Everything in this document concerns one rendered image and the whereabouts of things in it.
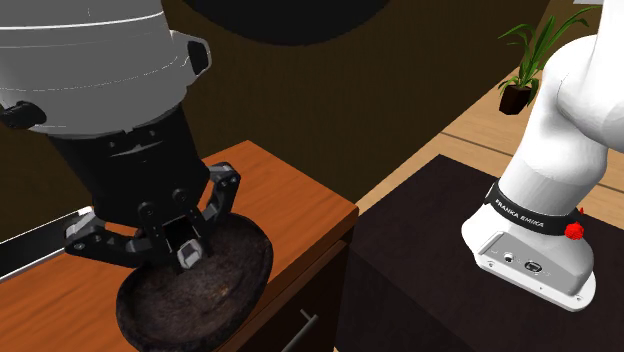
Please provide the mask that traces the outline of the brown wooden chest of drawers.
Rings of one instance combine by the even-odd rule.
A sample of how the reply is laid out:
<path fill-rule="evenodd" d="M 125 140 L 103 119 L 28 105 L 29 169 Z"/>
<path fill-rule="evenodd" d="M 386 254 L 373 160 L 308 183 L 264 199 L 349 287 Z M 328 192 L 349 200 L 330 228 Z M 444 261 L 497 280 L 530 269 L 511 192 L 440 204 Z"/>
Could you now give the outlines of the brown wooden chest of drawers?
<path fill-rule="evenodd" d="M 332 352 L 357 206 L 251 141 L 204 161 L 241 174 L 233 210 L 274 250 L 262 298 L 214 352 Z M 0 283 L 0 352 L 136 352 L 115 317 L 130 272 L 59 254 Z"/>

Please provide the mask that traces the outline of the dark robot stand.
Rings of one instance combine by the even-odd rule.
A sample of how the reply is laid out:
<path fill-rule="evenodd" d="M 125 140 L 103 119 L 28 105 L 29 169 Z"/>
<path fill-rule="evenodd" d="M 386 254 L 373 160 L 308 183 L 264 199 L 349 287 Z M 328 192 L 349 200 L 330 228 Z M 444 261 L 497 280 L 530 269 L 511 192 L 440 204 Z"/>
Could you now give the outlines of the dark robot stand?
<path fill-rule="evenodd" d="M 461 226 L 492 183 L 439 156 L 359 217 L 339 352 L 624 352 L 624 230 L 585 215 L 596 294 L 568 312 L 476 265 Z"/>

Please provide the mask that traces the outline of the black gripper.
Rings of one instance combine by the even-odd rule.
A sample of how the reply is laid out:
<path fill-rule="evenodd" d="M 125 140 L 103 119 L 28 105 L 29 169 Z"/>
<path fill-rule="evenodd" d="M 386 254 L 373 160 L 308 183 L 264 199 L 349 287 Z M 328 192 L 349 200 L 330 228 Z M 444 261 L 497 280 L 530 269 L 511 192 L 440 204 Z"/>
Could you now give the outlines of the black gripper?
<path fill-rule="evenodd" d="M 65 229 L 67 254 L 127 268 L 176 266 L 178 260 L 185 270 L 213 254 L 210 237 L 231 212 L 240 174 L 228 162 L 206 167 L 180 105 L 130 132 L 49 141 L 91 194 L 95 211 Z M 200 211 L 197 202 L 208 180 L 212 193 Z M 178 209 L 192 237 L 177 249 L 176 259 L 163 221 L 179 217 Z M 103 220 L 140 226 L 144 236 L 107 230 Z"/>

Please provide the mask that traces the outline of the dark brown bowl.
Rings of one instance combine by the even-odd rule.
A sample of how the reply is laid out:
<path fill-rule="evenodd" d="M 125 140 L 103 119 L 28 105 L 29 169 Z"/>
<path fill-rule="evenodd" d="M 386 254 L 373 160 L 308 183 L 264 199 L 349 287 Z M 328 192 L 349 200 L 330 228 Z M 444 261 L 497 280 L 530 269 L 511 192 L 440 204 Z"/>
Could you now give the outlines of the dark brown bowl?
<path fill-rule="evenodd" d="M 140 352 L 212 352 L 233 335 L 262 296 L 273 265 L 270 240 L 230 213 L 209 238 L 213 254 L 177 273 L 143 265 L 121 284 L 116 319 Z"/>

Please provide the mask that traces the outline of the green potted plant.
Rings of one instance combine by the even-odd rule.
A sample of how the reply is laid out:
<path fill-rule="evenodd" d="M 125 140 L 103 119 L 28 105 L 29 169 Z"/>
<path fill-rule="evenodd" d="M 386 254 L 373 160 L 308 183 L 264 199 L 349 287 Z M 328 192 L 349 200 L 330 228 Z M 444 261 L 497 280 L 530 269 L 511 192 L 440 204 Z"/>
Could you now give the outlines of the green potted plant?
<path fill-rule="evenodd" d="M 520 41 L 508 42 L 508 45 L 518 45 L 523 48 L 523 56 L 518 65 L 518 74 L 502 81 L 497 86 L 501 96 L 500 112 L 505 115 L 518 115 L 534 100 L 540 86 L 540 79 L 536 75 L 545 67 L 548 60 L 546 52 L 573 24 L 580 23 L 588 27 L 587 20 L 581 18 L 581 15 L 597 8 L 598 5 L 582 8 L 566 19 L 559 27 L 556 27 L 556 17 L 551 15 L 539 34 L 536 34 L 534 26 L 519 24 L 499 36 L 499 39 L 502 39 L 517 35 Z"/>

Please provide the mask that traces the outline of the black slab with white edge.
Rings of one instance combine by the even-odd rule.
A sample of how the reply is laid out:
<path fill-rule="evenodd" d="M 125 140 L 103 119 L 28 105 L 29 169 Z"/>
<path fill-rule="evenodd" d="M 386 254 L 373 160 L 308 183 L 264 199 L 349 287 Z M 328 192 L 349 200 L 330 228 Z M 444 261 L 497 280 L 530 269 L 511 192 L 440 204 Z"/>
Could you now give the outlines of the black slab with white edge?
<path fill-rule="evenodd" d="M 0 242 L 0 283 L 62 254 L 66 229 L 92 211 L 83 207 Z"/>

